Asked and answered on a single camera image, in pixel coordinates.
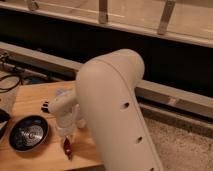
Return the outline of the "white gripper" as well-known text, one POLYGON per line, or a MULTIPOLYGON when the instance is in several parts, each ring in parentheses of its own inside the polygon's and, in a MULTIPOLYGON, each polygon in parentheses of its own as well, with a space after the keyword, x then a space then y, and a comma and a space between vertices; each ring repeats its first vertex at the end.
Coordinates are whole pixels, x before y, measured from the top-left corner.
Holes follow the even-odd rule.
POLYGON ((81 119, 80 113, 67 113, 56 115, 56 128, 61 137, 68 136, 73 133, 76 123, 81 119))

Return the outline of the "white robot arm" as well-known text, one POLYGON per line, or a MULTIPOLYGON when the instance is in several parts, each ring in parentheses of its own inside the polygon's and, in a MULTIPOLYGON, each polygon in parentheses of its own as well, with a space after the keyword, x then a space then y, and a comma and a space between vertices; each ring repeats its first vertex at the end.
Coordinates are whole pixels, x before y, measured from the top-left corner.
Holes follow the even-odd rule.
POLYGON ((133 50, 98 56, 80 68, 74 88, 49 102, 61 130, 80 106, 106 171, 164 171, 135 95, 144 62, 133 50))

